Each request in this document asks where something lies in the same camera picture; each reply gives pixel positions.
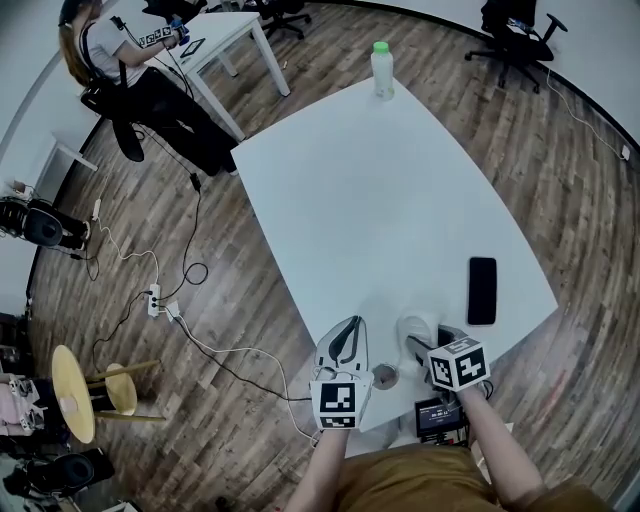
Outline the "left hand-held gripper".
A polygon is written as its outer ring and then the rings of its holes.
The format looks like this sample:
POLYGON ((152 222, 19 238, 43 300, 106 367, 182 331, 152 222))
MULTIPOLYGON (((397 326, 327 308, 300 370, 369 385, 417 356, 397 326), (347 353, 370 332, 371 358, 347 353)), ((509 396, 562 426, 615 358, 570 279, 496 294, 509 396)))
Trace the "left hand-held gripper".
POLYGON ((365 320, 354 315, 332 327, 317 344, 315 365, 330 368, 315 369, 309 383, 317 428, 358 429, 374 382, 373 373, 367 371, 365 320))

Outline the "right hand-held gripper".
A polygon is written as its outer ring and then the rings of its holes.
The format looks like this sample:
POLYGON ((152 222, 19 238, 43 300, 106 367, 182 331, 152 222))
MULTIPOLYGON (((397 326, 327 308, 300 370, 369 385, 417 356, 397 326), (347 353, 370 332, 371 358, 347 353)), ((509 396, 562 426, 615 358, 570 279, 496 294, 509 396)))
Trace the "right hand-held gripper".
POLYGON ((409 334, 405 340, 409 354, 428 369, 437 388, 452 392, 464 390, 489 378, 484 345, 461 329, 439 324, 437 342, 447 344, 434 349, 430 335, 409 334))

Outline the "person's left forearm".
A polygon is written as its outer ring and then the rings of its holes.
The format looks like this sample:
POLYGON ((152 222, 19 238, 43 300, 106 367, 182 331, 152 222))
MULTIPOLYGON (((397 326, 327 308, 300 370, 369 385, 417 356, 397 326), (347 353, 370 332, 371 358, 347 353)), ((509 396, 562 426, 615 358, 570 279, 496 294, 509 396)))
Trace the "person's left forearm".
POLYGON ((284 512, 330 512, 345 458, 349 430, 325 430, 284 512))

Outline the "person's right forearm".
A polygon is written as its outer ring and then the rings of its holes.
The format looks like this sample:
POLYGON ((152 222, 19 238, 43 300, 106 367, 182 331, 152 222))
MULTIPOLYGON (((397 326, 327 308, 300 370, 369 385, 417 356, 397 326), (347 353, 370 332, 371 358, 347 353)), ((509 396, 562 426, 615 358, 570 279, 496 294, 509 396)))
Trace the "person's right forearm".
POLYGON ((523 512, 546 490, 541 474, 476 387, 457 393, 484 455, 500 503, 523 512))

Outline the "black smartphone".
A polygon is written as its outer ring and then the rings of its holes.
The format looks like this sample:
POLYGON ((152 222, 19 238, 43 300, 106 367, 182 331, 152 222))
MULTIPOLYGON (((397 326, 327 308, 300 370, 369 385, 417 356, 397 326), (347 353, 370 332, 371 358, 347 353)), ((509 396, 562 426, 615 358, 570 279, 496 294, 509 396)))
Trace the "black smartphone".
POLYGON ((497 262, 489 257, 469 260, 467 324, 490 326, 497 316, 497 262))

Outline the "black display device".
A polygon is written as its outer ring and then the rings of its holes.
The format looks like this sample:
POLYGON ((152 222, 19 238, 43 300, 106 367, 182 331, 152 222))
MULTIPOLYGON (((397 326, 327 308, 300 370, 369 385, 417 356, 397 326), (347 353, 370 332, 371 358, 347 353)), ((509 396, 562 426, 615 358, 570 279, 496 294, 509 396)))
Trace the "black display device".
POLYGON ((449 409, 441 399, 415 403, 416 436, 422 444, 469 447, 469 422, 461 406, 449 409))

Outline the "person's mustard shirt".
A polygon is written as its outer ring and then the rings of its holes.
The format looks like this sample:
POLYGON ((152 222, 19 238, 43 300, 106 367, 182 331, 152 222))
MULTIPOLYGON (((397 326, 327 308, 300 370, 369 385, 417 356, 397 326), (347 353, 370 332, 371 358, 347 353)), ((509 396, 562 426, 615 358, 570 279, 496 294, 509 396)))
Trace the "person's mustard shirt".
POLYGON ((576 480, 510 503, 463 448, 400 447, 347 458, 286 512, 614 512, 576 480))

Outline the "round wooden side table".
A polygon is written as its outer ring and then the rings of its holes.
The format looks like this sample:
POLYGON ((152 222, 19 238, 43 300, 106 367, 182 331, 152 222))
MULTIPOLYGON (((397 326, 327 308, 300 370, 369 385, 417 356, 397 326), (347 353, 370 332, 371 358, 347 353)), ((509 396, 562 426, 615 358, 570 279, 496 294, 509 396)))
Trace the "round wooden side table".
POLYGON ((112 363, 107 370, 86 376, 74 353, 58 345, 52 356, 51 377, 62 417, 71 434, 81 443, 95 438, 96 419, 126 422, 164 422, 163 416, 136 413, 138 396, 131 375, 160 364, 159 360, 122 366, 112 363))

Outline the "clear bottle with green cap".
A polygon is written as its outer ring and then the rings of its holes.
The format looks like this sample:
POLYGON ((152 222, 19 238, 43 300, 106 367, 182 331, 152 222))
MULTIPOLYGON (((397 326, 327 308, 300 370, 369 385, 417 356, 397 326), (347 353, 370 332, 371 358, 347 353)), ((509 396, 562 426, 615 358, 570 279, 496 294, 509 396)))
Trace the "clear bottle with green cap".
POLYGON ((371 68, 376 96, 384 101, 391 100, 394 96, 394 59, 387 42, 373 43, 371 68))

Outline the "black bag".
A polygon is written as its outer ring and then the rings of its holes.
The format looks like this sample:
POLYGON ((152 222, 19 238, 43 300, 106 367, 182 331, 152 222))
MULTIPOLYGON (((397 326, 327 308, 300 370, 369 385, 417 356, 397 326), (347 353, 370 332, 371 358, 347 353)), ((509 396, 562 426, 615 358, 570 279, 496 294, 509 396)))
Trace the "black bag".
POLYGON ((69 497, 115 474, 114 466, 100 448, 60 455, 52 462, 29 462, 26 478, 40 494, 69 497))

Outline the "black high-back office chair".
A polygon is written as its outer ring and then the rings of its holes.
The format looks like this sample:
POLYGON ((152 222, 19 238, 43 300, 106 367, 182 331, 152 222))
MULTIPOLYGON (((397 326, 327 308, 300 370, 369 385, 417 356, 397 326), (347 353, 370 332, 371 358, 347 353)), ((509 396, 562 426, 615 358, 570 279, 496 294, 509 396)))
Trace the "black high-back office chair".
POLYGON ((554 15, 547 14, 550 24, 541 36, 534 28, 537 0, 487 0, 481 8, 481 29, 491 35, 485 50, 469 51, 465 61, 473 57, 484 57, 503 63, 498 77, 498 86, 504 88, 510 68, 517 69, 533 83, 533 92, 540 92, 540 83, 530 73, 528 66, 538 61, 551 62, 554 54, 548 42, 553 33, 567 27, 554 15), (529 35, 518 34, 509 29, 507 20, 514 18, 529 25, 533 31, 529 35))

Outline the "long white table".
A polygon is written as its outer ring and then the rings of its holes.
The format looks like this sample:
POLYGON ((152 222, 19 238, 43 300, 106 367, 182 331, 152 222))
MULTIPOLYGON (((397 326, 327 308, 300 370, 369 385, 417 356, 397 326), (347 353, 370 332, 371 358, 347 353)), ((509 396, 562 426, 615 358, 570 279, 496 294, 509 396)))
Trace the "long white table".
POLYGON ((290 89, 258 17, 259 15, 254 12, 200 14, 187 24, 187 28, 192 38, 204 39, 202 45, 193 55, 185 58, 180 57, 182 50, 178 47, 170 51, 170 55, 177 63, 177 68, 184 73, 188 83, 201 94, 238 141, 245 138, 243 131, 201 78, 200 72, 212 60, 219 60, 229 75, 236 76, 237 71, 225 51, 243 36, 251 34, 280 94, 284 97, 288 96, 290 89))

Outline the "black office chair tilted headrest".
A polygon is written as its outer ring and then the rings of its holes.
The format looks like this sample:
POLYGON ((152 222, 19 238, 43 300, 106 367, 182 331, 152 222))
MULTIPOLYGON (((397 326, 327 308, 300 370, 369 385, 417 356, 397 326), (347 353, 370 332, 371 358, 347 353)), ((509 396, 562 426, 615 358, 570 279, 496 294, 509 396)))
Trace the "black office chair tilted headrest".
POLYGON ((270 22, 262 26, 265 36, 269 39, 278 30, 289 30, 297 35, 299 40, 305 38, 304 32, 293 25, 295 21, 311 23, 311 16, 303 13, 304 0, 255 0, 258 13, 263 20, 270 22))

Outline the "small white table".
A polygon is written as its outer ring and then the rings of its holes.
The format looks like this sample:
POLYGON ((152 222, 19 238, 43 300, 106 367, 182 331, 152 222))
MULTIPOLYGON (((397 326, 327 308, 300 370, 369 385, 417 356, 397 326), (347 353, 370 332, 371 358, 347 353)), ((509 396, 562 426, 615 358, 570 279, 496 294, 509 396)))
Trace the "small white table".
POLYGON ((46 200, 53 201, 69 172, 77 166, 93 173, 98 171, 98 166, 87 160, 79 151, 50 134, 39 151, 35 164, 36 193, 46 200))

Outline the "black low office chair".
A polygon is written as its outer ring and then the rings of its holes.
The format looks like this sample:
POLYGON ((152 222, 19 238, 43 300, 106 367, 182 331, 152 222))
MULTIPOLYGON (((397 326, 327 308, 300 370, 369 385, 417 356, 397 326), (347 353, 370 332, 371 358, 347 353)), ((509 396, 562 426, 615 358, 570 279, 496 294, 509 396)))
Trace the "black low office chair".
POLYGON ((207 0, 145 0, 142 12, 163 18, 167 24, 180 20, 186 24, 208 5, 207 0))

